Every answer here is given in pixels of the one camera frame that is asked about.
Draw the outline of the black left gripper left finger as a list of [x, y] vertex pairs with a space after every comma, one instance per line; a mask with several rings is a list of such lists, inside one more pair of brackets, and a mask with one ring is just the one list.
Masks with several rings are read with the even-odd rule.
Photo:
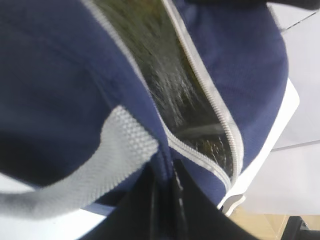
[[154, 173], [146, 165], [131, 191], [82, 240], [171, 240], [173, 230], [160, 215]]

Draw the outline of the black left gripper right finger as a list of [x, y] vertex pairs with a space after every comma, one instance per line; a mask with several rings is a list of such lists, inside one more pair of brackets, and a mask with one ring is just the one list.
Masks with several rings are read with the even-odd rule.
[[207, 198], [181, 160], [173, 162], [172, 190], [178, 240], [251, 240]]

